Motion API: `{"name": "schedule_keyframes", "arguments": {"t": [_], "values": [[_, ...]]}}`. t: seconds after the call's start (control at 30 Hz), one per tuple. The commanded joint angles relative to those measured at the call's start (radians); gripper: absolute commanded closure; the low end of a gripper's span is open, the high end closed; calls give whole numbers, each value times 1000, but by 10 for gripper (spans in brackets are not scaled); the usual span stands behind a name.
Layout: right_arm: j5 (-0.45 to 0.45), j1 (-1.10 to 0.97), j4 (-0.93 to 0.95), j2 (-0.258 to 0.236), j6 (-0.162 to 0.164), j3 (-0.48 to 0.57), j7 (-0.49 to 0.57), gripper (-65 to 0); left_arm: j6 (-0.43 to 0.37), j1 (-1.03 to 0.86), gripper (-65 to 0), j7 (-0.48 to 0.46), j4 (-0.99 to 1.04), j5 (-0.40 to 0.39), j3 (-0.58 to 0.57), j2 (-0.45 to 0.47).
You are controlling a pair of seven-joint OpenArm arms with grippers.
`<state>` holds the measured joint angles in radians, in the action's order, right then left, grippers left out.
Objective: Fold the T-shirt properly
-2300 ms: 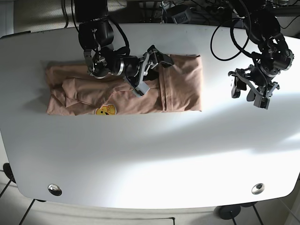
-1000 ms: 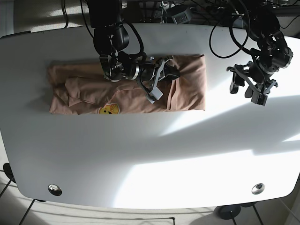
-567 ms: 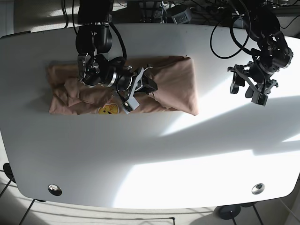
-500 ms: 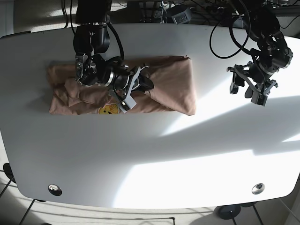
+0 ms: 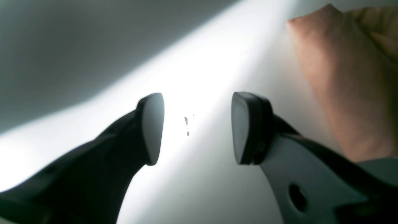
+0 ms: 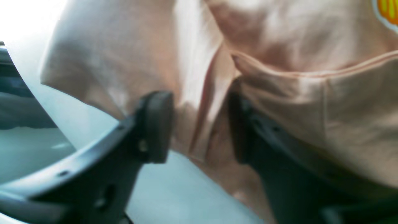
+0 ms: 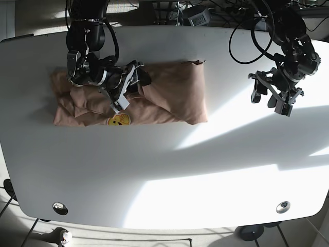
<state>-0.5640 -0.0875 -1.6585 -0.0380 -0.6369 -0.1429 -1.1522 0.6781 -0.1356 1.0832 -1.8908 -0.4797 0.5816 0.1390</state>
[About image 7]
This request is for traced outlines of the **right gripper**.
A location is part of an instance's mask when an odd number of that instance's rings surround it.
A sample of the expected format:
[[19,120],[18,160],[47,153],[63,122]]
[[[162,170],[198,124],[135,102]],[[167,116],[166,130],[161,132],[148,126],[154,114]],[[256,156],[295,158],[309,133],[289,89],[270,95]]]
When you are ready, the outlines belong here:
[[125,110],[129,101],[125,93],[129,86],[139,83],[141,87],[150,85],[152,79],[142,68],[142,62],[133,60],[126,66],[110,65],[104,70],[104,78],[97,85],[98,91],[110,101],[110,107],[115,113]]

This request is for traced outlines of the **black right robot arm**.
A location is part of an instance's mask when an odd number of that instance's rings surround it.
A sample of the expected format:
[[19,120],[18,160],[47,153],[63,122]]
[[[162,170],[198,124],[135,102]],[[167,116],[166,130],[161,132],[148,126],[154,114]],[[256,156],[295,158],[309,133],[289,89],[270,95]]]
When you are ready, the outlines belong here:
[[[93,85],[119,113],[129,106],[127,90],[151,84],[151,77],[143,64],[133,60],[126,66],[117,66],[119,45],[115,32],[106,18],[108,1],[66,1],[65,22],[67,79],[75,86]],[[115,53],[105,58],[99,52],[105,43],[106,26],[111,34]]]

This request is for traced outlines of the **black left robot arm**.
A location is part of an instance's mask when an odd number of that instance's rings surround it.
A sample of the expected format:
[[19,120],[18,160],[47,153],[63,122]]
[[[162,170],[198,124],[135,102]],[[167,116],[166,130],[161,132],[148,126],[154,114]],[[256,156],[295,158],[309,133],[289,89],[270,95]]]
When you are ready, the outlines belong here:
[[262,17],[269,18],[270,39],[281,47],[283,53],[269,54],[258,44],[255,30],[250,30],[255,47],[276,64],[268,72],[257,71],[248,75],[254,79],[251,102],[258,103],[263,95],[271,92],[267,106],[277,114],[290,116],[296,98],[304,95],[297,83],[314,75],[321,59],[306,33],[305,22],[291,7],[290,1],[254,1],[254,5]]

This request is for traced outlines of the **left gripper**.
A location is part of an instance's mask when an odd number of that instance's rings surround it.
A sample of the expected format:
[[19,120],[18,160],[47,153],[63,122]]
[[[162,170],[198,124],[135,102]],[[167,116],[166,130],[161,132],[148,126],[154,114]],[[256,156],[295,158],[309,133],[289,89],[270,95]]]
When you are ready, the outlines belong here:
[[268,72],[250,73],[248,78],[254,80],[251,102],[259,103],[262,95],[271,93],[267,106],[273,108],[279,115],[289,117],[297,97],[304,95],[303,89],[295,87],[276,68],[272,68]]

